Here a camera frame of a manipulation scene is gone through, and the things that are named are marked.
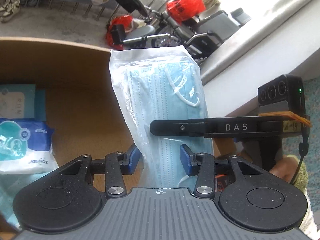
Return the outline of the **operator hand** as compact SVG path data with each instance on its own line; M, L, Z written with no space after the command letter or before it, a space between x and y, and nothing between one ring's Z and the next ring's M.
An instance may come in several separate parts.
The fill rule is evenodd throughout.
M271 140L233 140L236 147L236 155L272 173L273 175L290 183L298 168L298 161L283 153L282 141ZM263 167L263 157L273 157L274 165Z

